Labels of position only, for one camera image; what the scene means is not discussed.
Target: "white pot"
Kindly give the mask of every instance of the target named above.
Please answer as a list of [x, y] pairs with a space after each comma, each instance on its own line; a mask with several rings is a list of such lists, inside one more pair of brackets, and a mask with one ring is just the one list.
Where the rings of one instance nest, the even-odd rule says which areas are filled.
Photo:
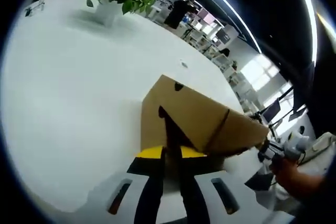
[[122, 4], [116, 1], [100, 0], [95, 13], [97, 22], [112, 27], [113, 23], [122, 16]]

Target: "ceiling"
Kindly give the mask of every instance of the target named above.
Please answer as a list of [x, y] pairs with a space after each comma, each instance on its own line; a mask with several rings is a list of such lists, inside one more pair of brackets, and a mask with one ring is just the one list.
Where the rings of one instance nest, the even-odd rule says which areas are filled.
[[[258, 50], [253, 37], [222, 0], [197, 0], [218, 19], [234, 25]], [[312, 58], [310, 20], [304, 0], [227, 0], [255, 37], [261, 51], [292, 82]]]

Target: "cardboard box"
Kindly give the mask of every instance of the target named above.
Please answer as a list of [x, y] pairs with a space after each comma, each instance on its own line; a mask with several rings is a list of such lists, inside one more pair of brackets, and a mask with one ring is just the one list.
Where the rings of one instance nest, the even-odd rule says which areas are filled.
[[141, 149], [166, 145], [160, 106], [199, 152], [233, 155], [264, 141], [268, 128], [162, 75], [142, 102]]

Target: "desk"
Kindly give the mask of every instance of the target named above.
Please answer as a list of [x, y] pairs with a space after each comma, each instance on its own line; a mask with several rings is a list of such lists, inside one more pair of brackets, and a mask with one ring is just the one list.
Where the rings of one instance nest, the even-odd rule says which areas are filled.
[[[220, 70], [155, 23], [127, 14], [106, 29], [91, 21], [86, 0], [45, 3], [10, 36], [1, 109], [19, 177], [56, 208], [76, 210], [94, 186], [126, 171], [140, 151], [142, 99], [161, 74], [243, 112]], [[229, 158], [228, 170], [251, 176], [246, 155]]]

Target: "person's hand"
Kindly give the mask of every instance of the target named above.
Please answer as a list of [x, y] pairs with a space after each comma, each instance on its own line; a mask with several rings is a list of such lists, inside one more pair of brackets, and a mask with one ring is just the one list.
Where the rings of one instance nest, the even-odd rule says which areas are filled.
[[299, 173], [297, 163], [286, 158], [277, 160], [276, 165], [271, 164], [269, 168], [274, 173], [276, 182], [284, 188], [288, 187]]

